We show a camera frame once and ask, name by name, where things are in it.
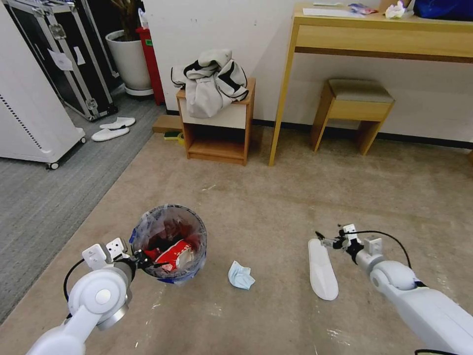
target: desk drawer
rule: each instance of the desk drawer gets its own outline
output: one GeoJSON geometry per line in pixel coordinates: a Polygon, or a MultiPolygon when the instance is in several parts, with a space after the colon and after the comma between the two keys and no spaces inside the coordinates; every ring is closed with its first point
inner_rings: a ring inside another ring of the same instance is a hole
{"type": "Polygon", "coordinates": [[[245,129],[246,105],[231,104],[211,118],[191,117],[187,111],[186,99],[179,99],[179,105],[184,123],[245,129]]]}
{"type": "Polygon", "coordinates": [[[467,32],[301,25],[296,47],[473,57],[472,40],[467,32]]]}

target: red trash bin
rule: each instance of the red trash bin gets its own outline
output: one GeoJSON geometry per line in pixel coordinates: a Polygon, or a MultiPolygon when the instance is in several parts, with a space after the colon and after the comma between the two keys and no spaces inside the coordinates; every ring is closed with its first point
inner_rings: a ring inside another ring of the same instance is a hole
{"type": "Polygon", "coordinates": [[[158,63],[156,63],[156,57],[154,55],[153,42],[151,40],[151,34],[149,29],[140,27],[136,29],[136,33],[139,34],[141,39],[141,45],[143,46],[144,57],[146,59],[146,66],[148,67],[149,77],[151,79],[151,86],[154,91],[154,100],[157,105],[164,104],[164,92],[163,86],[161,85],[161,78],[159,77],[158,63]]]}

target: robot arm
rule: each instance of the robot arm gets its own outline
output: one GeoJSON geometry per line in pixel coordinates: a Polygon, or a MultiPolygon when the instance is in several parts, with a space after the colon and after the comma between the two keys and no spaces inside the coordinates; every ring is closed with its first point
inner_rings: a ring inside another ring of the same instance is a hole
{"type": "Polygon", "coordinates": [[[473,355],[473,317],[443,293],[426,287],[407,266],[384,260],[381,238],[366,238],[361,244],[355,233],[355,226],[348,225],[334,240],[318,236],[325,246],[335,245],[351,255],[430,349],[473,355]]]}
{"type": "MultiPolygon", "coordinates": [[[[120,240],[111,243],[124,248],[120,240]]],[[[68,307],[72,317],[44,333],[27,355],[84,355],[85,341],[95,327],[108,329],[125,315],[136,263],[127,258],[113,262],[109,249],[95,244],[82,253],[93,271],[70,292],[68,307]]],[[[124,251],[115,252],[118,256],[124,251]]]]}

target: floor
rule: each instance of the floor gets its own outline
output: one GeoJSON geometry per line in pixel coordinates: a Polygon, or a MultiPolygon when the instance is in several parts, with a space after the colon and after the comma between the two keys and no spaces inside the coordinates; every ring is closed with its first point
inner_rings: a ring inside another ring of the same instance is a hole
{"type": "Polygon", "coordinates": [[[55,171],[45,165],[0,158],[0,322],[63,248],[151,136],[164,112],[153,99],[137,100],[118,91],[122,116],[136,117],[127,135],[93,142],[99,125],[116,115],[88,122],[68,109],[88,142],[76,145],[55,171]]]}
{"type": "MultiPolygon", "coordinates": [[[[317,298],[308,279],[307,241],[335,236],[338,223],[386,231],[407,248],[417,276],[473,313],[473,168],[457,149],[376,141],[368,156],[352,142],[283,130],[267,166],[272,131],[255,127],[248,165],[187,160],[154,135],[126,168],[0,328],[3,355],[24,354],[68,310],[66,270],[82,250],[128,239],[140,215],[168,202],[193,209],[208,230],[205,267],[182,286],[139,272],[130,310],[94,330],[87,353],[412,354],[421,342],[348,255],[331,252],[339,296],[317,298]],[[232,287],[237,260],[256,279],[232,287]]],[[[404,262],[386,240],[385,255],[404,262]]],[[[71,284],[86,272],[81,265],[71,284]]]]}

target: baseboard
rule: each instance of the baseboard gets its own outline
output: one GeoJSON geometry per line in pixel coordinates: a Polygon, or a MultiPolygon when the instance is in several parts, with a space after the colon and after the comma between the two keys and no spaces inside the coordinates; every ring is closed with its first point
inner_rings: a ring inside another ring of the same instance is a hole
{"type": "MultiPolygon", "coordinates": [[[[274,127],[274,121],[254,119],[252,121],[252,124],[256,126],[274,127]]],[[[302,132],[310,132],[310,130],[312,129],[312,125],[307,125],[307,124],[302,124],[302,123],[282,122],[281,128],[292,129],[292,130],[302,131],[302,132]]],[[[347,128],[338,128],[338,127],[326,127],[324,131],[325,137],[333,137],[333,138],[353,138],[355,137],[355,134],[356,134],[356,130],[347,129],[347,128]]],[[[384,133],[384,132],[378,133],[376,138],[389,140],[389,141],[397,141],[397,142],[421,143],[421,144],[445,146],[445,147],[450,147],[450,148],[473,149],[473,142],[444,140],[440,138],[407,136],[407,135],[384,133]]]]}
{"type": "Polygon", "coordinates": [[[179,116],[179,111],[176,110],[168,110],[166,108],[166,114],[171,115],[171,116],[179,116]]]}

